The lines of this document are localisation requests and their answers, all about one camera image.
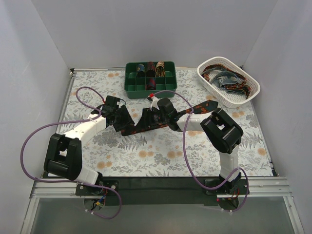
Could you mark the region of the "black tie orange flowers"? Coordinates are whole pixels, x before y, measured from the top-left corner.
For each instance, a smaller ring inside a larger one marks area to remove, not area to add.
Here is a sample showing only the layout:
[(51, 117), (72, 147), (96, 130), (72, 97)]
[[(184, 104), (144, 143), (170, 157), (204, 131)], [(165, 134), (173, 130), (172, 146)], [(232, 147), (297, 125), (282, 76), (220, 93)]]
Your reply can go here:
[[(207, 100), (207, 101), (204, 101), (196, 106), (193, 106), (193, 109), (194, 109), (194, 114), (206, 114), (208, 112), (211, 112), (213, 110), (215, 110), (216, 108), (218, 107), (218, 102), (217, 101), (213, 101), (213, 100)], [(164, 128), (164, 127), (168, 127), (167, 124), (157, 124), (157, 123), (154, 123), (152, 121), (152, 117), (151, 117), (151, 124), (153, 126), (153, 130), (155, 129), (159, 129), (159, 128)], [(129, 135), (134, 135), (134, 134), (137, 134), (136, 133), (136, 125), (135, 124), (135, 128), (134, 130), (131, 132), (131, 133), (122, 133), (121, 132), (121, 135), (122, 136), (129, 136)]]

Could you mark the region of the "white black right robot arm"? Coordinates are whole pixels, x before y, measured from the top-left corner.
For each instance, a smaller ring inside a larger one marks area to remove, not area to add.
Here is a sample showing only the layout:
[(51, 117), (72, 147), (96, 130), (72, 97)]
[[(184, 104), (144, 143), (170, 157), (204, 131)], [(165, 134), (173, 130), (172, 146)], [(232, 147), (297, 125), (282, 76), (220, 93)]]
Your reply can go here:
[(201, 106), (178, 112), (168, 98), (155, 99), (149, 108), (142, 110), (136, 131), (149, 131), (162, 124), (176, 132), (201, 131), (219, 152), (220, 184), (208, 187), (197, 180), (204, 190), (222, 189), (227, 194), (238, 188), (241, 169), (238, 165), (238, 148), (243, 136), (242, 128), (221, 108), (205, 110)]

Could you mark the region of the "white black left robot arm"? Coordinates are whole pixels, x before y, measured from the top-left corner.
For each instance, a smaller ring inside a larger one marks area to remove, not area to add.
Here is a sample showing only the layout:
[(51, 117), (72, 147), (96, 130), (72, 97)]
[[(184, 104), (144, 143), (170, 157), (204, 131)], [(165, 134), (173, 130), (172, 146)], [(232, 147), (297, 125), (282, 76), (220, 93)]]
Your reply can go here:
[(133, 120), (122, 99), (107, 96), (104, 104), (98, 106), (81, 124), (50, 137), (44, 162), (44, 171), (71, 181), (87, 184), (93, 195), (103, 191), (100, 174), (82, 163), (83, 146), (99, 132), (113, 126), (116, 132), (133, 124)]

